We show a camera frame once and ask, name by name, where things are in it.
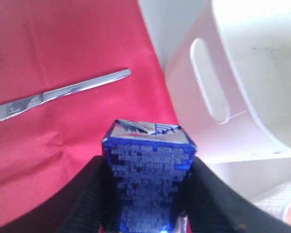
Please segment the blue wrapper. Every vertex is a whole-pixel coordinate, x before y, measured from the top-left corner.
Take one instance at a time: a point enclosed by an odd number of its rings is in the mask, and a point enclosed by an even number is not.
[[[179,125],[117,120],[102,141],[121,203],[119,231],[172,232],[170,209],[196,145]]]

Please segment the red fabric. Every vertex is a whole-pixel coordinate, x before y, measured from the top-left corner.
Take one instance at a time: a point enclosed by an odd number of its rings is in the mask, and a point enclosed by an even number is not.
[[[0,123],[0,225],[101,154],[115,119],[177,122],[136,0],[0,0],[0,104],[127,67]]]

